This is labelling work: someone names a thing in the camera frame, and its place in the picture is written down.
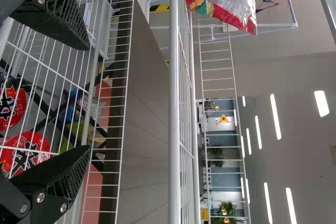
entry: red label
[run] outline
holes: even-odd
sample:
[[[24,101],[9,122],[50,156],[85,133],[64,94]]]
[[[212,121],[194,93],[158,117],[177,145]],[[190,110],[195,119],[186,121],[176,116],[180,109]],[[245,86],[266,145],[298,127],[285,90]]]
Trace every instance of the red label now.
[[[18,143],[19,135],[11,137],[9,140],[5,140],[5,146],[18,147],[30,150],[38,150],[44,152],[50,152],[49,142],[43,138],[39,133],[33,132],[23,132]],[[7,149],[3,147],[2,154],[0,157],[0,167],[6,177],[9,177],[11,172],[11,177],[21,174],[24,170],[32,168],[33,166],[49,159],[50,154],[29,152],[22,150]]]

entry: fluorescent light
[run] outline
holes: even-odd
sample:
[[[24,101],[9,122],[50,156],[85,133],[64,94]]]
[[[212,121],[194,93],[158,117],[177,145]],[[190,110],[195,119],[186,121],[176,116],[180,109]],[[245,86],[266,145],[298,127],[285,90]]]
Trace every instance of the fluorescent light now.
[[[274,125],[275,125],[275,132],[277,133],[277,139],[280,140],[281,130],[280,130],[278,110],[277,110],[277,105],[275,103],[274,94],[271,94],[271,105],[272,105],[273,119],[274,119]]]
[[[251,141],[250,141],[250,130],[246,128],[246,136],[247,136],[247,147],[248,147],[248,154],[252,154],[251,150]]]
[[[273,223],[273,219],[272,219],[271,203],[270,203],[270,200],[269,200],[267,183],[264,183],[264,189],[265,189],[265,197],[266,197],[266,207],[267,207],[268,221],[269,221],[270,224],[272,224]]]
[[[248,189],[248,180],[247,179],[245,181],[245,184],[246,184],[247,203],[250,204],[250,191]]]
[[[287,202],[288,202],[288,208],[289,208],[290,221],[291,221],[292,224],[297,224],[296,216],[295,216],[295,210],[294,210],[293,197],[292,197],[292,191],[289,187],[286,188],[286,194],[287,194]]]
[[[236,109],[233,110],[234,115],[235,115],[235,126],[237,126],[237,116],[236,116]]]
[[[260,128],[259,128],[259,119],[258,116],[256,115],[256,129],[257,129],[257,137],[258,137],[258,145],[259,145],[259,150],[262,149],[262,143],[261,143],[261,136],[260,136]]]
[[[241,185],[241,194],[242,194],[242,196],[243,196],[243,199],[245,199],[245,192],[244,192],[244,181],[243,181],[243,178],[242,177],[240,177],[240,185]]]
[[[245,148],[244,148],[244,138],[243,136],[240,137],[240,144],[242,146],[242,151],[243,151],[243,158],[245,158]]]
[[[320,117],[329,114],[328,103],[324,91],[315,91],[314,92],[317,108],[319,109]]]

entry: yellow black warning tape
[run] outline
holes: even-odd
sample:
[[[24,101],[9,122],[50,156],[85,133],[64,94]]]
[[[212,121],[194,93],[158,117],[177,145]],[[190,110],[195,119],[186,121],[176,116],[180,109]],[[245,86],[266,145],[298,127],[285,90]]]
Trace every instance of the yellow black warning tape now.
[[[149,9],[150,13],[162,13],[169,11],[169,4],[153,5]]]

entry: yellow sign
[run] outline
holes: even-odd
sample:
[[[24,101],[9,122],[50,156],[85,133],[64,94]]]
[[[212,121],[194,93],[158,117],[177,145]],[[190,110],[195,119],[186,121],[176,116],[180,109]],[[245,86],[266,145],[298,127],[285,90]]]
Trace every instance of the yellow sign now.
[[[220,121],[221,123],[228,121],[226,115],[224,115],[224,114],[222,115],[222,117],[220,118],[220,120],[221,120]]]
[[[201,207],[201,220],[209,220],[209,210],[207,207]]]

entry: green plant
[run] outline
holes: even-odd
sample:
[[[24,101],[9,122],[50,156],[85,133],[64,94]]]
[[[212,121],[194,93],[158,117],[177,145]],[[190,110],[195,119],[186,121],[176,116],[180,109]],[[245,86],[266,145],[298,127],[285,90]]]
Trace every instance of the green plant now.
[[[215,144],[212,147],[219,147],[219,144]],[[215,156],[215,157],[220,157],[223,153],[222,148],[209,148],[209,151]]]
[[[221,208],[224,207],[226,210],[226,216],[236,216],[236,209],[237,205],[233,205],[232,202],[222,202],[219,206],[219,209],[217,210],[217,215],[223,216]],[[242,219],[236,219],[236,218],[230,218],[230,224],[237,224],[237,223],[244,223],[245,221]],[[211,220],[211,223],[213,224],[223,224],[224,219],[223,218],[213,218]]]
[[[215,167],[223,167],[224,164],[224,161],[208,161],[208,167],[211,167],[211,165],[215,165]],[[202,158],[202,166],[205,167],[205,158]]]

